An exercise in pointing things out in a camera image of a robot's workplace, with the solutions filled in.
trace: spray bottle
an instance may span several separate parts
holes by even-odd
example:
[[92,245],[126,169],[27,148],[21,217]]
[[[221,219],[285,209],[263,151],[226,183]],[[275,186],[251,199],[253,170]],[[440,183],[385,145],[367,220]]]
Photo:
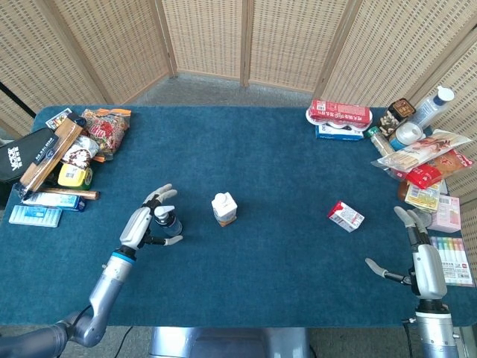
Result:
[[176,217],[174,206],[157,207],[154,210],[154,220],[170,237],[179,235],[182,232],[182,224]]

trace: metal stand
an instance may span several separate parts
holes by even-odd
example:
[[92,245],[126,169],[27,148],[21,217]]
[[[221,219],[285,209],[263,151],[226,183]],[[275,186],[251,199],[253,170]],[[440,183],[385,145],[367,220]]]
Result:
[[150,358],[309,358],[306,328],[154,327]]

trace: pink box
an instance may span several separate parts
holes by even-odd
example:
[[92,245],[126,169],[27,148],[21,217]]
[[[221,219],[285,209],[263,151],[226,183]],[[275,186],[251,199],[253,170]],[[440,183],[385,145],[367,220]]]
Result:
[[432,214],[432,223],[428,226],[428,229],[443,231],[444,233],[459,231],[461,229],[459,198],[440,195],[439,207],[437,212]]
[[331,209],[328,218],[340,225],[348,233],[356,230],[363,222],[364,216],[347,206],[343,201],[339,201]]
[[349,125],[353,129],[362,130],[373,121],[369,107],[355,106],[314,99],[309,108],[309,115],[319,122],[332,122],[335,125]]

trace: black bag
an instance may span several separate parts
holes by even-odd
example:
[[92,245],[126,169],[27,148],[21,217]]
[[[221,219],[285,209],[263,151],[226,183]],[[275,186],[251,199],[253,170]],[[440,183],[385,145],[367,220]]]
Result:
[[0,147],[0,183],[20,179],[30,164],[38,163],[56,141],[50,128],[42,128]]

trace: toothpaste box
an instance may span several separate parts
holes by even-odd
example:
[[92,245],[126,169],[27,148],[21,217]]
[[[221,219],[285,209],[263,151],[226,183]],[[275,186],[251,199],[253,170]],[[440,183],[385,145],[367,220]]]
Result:
[[78,195],[57,194],[52,192],[36,192],[27,200],[22,201],[26,205],[41,207],[55,207],[62,210],[83,211],[86,203]]
[[364,138],[363,132],[355,131],[351,128],[337,129],[327,124],[317,125],[315,128],[315,133],[317,138],[324,139],[360,140]]
[[348,233],[356,230],[364,220],[364,216],[347,206],[343,201],[339,201],[331,209],[328,218],[340,225]]
[[461,229],[461,206],[459,198],[439,196],[439,207],[432,214],[432,223],[428,229],[454,233]]
[[369,107],[355,106],[314,99],[309,108],[309,115],[317,121],[330,121],[337,125],[350,125],[353,129],[369,127],[373,115]]

